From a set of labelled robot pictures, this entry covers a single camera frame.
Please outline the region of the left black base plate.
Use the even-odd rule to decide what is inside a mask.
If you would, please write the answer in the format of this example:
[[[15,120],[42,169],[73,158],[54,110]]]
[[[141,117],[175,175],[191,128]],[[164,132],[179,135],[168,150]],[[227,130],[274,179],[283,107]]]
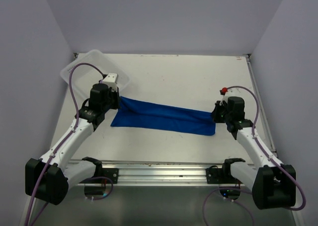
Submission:
[[[113,184],[118,183],[119,169],[118,168],[102,168],[98,176],[107,177],[112,180]]]

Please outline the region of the blue towel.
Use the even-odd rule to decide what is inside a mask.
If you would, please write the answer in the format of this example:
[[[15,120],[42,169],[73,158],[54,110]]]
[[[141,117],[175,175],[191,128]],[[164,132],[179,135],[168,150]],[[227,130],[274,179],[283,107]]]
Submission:
[[[213,136],[216,123],[205,111],[180,108],[121,97],[112,127],[145,128]]]

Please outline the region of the white plastic basket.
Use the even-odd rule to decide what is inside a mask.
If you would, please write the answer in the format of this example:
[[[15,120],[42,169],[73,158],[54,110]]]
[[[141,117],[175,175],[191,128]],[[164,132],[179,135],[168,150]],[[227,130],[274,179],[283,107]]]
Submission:
[[[99,50],[91,50],[84,54],[79,54],[77,59],[68,64],[60,72],[61,78],[69,83],[69,76],[73,67],[79,63],[89,63],[97,67],[103,74],[118,74],[117,86],[120,90],[124,90],[130,83],[131,78],[118,63],[116,63],[107,54],[101,53]],[[88,65],[82,65],[76,68],[72,75],[73,92],[82,99],[89,97],[92,86],[101,80],[101,74]]]

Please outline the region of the aluminium mounting rail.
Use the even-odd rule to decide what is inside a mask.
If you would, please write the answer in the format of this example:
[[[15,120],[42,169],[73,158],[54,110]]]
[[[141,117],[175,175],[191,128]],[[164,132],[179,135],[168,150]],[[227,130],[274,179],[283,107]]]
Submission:
[[[207,169],[221,168],[221,163],[124,162],[103,161],[105,169],[114,168],[117,186],[209,186]]]

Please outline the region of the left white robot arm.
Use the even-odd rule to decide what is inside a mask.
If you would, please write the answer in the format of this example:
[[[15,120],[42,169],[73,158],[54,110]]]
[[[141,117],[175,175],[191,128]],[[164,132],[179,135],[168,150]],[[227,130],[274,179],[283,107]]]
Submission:
[[[104,121],[107,111],[120,107],[116,84],[97,83],[90,96],[78,108],[75,119],[59,141],[39,159],[31,158],[25,165],[25,193],[53,205],[60,204],[69,189],[85,180],[99,182],[105,177],[102,163],[84,157],[79,163],[68,163],[82,145]]]

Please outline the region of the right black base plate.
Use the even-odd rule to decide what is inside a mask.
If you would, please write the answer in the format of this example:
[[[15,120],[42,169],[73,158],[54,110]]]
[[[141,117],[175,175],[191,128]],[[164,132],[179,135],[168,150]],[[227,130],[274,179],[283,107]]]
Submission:
[[[205,169],[206,181],[208,184],[230,184],[232,180],[225,177],[222,168],[212,165]]]

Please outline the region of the right side aluminium rail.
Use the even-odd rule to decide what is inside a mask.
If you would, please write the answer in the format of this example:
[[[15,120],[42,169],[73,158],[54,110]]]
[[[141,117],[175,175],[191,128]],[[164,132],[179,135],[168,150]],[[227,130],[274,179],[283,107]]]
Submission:
[[[264,112],[264,108],[263,108],[263,104],[262,104],[262,101],[261,101],[260,93],[259,93],[259,90],[258,90],[258,87],[257,87],[257,83],[256,83],[256,79],[255,79],[255,76],[254,76],[254,72],[253,72],[253,69],[252,69],[251,58],[250,58],[251,54],[246,54],[244,56],[246,58],[246,62],[247,62],[247,66],[248,66],[248,70],[249,70],[252,86],[253,86],[253,89],[254,89],[254,93],[255,93],[255,95],[257,97],[257,100],[259,102],[259,108],[260,108],[259,115],[260,115],[261,124],[262,124],[263,132],[264,132],[264,140],[263,141],[270,148],[271,152],[273,152],[275,156],[278,156],[277,155],[277,150],[276,150],[275,145],[273,143],[273,138],[271,136],[271,132],[270,132],[270,129],[269,129],[268,121],[267,121],[267,118],[266,118],[266,114]]]

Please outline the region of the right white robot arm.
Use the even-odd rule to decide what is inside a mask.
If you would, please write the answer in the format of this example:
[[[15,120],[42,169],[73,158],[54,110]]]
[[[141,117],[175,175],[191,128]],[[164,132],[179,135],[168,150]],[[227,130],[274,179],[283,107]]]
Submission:
[[[221,176],[226,182],[236,179],[252,193],[259,209],[287,208],[296,203],[296,171],[291,165],[284,165],[257,138],[251,120],[245,118],[245,102],[241,97],[224,97],[215,103],[212,120],[224,123],[233,138],[245,149],[254,166],[242,158],[226,159]]]

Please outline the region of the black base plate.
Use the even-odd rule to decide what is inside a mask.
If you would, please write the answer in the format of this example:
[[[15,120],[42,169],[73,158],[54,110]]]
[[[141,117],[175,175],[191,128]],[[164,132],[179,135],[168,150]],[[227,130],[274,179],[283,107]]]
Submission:
[[[118,183],[119,169],[118,168],[102,168],[98,176],[107,177],[112,180],[113,184]]]
[[[230,184],[232,180],[225,177],[222,168],[212,165],[205,169],[206,181],[208,184]]]

